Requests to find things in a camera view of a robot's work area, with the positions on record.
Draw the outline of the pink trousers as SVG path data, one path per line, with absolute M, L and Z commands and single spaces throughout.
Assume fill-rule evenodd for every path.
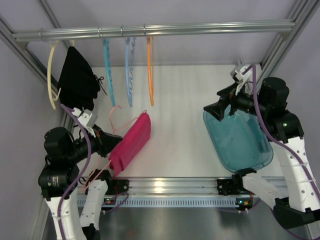
M 122 141 L 108 157 L 113 177 L 123 172 L 151 138 L 152 124 L 149 114 L 144 111 L 124 135 Z

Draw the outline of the pink clothes hanger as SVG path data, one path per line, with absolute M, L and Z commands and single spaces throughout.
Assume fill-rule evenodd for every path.
M 128 121 L 127 123 L 123 124 L 123 125 L 120 126 L 120 127 L 116 127 L 115 124 L 114 124 L 114 121 L 113 121 L 113 119 L 112 119 L 112 117 L 113 117 L 113 112 L 114 112 L 114 110 L 115 110 L 116 108 L 121 109 L 122 107 L 121 107 L 120 105 L 116 105 L 115 107 L 112 108 L 112 110 L 111 110 L 110 113 L 109 113 L 109 122 L 110 122 L 110 125 L 111 125 L 111 128 L 112 128 L 112 133 L 113 133 L 113 134 L 115 134 L 116 132 L 118 132 L 118 131 L 120 131 L 120 130 L 125 129 L 126 127 L 131 128 L 131 127 L 133 126 L 133 124 L 136 122 L 136 120 L 138 119 L 138 117 L 141 115 L 141 114 L 140 114 L 139 116 L 137 116 L 137 117 L 135 117 L 135 118 L 132 118 L 130 121 Z M 81 191 L 84 192 L 85 188 L 86 188 L 86 186 L 83 185 L 83 186 L 81 187 Z

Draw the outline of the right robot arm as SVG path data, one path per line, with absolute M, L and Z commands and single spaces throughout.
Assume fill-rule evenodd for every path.
M 260 129 L 268 140 L 283 151 L 278 159 L 286 182 L 288 196 L 258 176 L 253 168 L 243 168 L 232 175 L 239 192 L 252 192 L 272 210 L 276 221 L 286 230 L 320 220 L 320 189 L 312 174 L 305 151 L 304 131 L 299 118 L 287 110 L 290 90 L 278 77 L 267 77 L 260 89 L 253 87 L 252 96 L 243 90 L 236 92 L 234 83 L 217 92 L 219 100 L 203 110 L 219 122 L 225 110 L 229 115 L 242 111 L 257 117 Z

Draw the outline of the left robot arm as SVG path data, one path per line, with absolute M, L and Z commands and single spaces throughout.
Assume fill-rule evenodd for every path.
M 74 139 L 64 127 L 49 130 L 44 136 L 45 166 L 38 185 L 50 209 L 58 240 L 99 240 L 99 219 L 111 175 L 104 170 L 91 178 L 82 212 L 78 210 L 78 181 L 82 176 L 78 163 L 94 153 L 106 157 L 122 137 L 93 128 L 95 136 L 85 132 Z

